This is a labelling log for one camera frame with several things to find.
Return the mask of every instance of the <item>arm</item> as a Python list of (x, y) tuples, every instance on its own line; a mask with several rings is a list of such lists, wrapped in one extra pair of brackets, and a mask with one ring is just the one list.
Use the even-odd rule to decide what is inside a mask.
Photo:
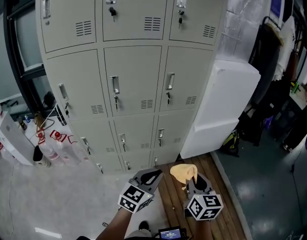
[(195, 222), (194, 240), (213, 240), (210, 221), (197, 220)]
[(96, 240), (123, 240), (132, 215), (130, 211), (121, 208)]

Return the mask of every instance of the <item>black and white marker cube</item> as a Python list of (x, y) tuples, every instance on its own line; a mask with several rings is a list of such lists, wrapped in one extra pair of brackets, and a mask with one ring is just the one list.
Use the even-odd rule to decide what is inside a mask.
[(213, 220), (224, 208), (219, 194), (194, 194), (187, 206), (197, 221)]
[(154, 195), (127, 182), (119, 195), (118, 205), (135, 214), (148, 206)]

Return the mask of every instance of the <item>small screen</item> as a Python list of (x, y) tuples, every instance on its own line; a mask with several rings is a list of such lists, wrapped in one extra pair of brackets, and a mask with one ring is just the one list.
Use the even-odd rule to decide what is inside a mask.
[(181, 238), (180, 230), (174, 229), (169, 231), (160, 232), (161, 239), (179, 239)]

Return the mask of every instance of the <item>locker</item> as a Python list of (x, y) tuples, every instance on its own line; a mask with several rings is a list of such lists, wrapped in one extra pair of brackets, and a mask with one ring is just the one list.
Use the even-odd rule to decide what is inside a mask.
[(196, 106), (212, 54), (203, 49), (168, 47), (160, 111)]
[(159, 115), (154, 148), (164, 148), (181, 143), (189, 128), (193, 111)]
[(113, 134), (108, 120), (88, 119), (72, 121), (75, 133), (82, 146), (92, 157), (117, 154)]
[(126, 171), (139, 171), (149, 167), (150, 150), (140, 152), (127, 152), (122, 154)]
[(70, 121), (107, 117), (96, 50), (50, 58), (45, 67)]
[(170, 40), (214, 45), (223, 2), (224, 0), (174, 0)]
[(103, 0), (103, 40), (163, 39), (166, 3), (167, 0)]
[(161, 46), (104, 49), (114, 116), (155, 111), (161, 50)]
[(121, 153), (149, 150), (153, 132), (153, 115), (117, 117), (114, 126)]
[(96, 42), (95, 0), (40, 2), (41, 28), (46, 53)]
[(124, 171), (117, 154), (98, 155), (95, 157), (92, 156), (91, 159), (96, 164), (99, 171), (103, 174), (115, 172), (119, 173)]
[(179, 145), (160, 148), (153, 151), (151, 167), (160, 166), (176, 161), (180, 152)]

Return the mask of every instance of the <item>wooden floor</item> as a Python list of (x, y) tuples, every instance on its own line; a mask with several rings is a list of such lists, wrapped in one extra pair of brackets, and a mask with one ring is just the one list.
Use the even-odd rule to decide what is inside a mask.
[(188, 200), (185, 190), (182, 190), (185, 185), (170, 174), (172, 166), (182, 163), (196, 165), (198, 172), (205, 175), (210, 180), (215, 192), (221, 195), (224, 207), (217, 218), (211, 221), (213, 239), (246, 240), (233, 202), (210, 154), (203, 154), (187, 158), (184, 162), (174, 162), (157, 167), (164, 174), (158, 188), (170, 227), (180, 226), (185, 228), (189, 238), (195, 232), (195, 219), (184, 217), (183, 201)]

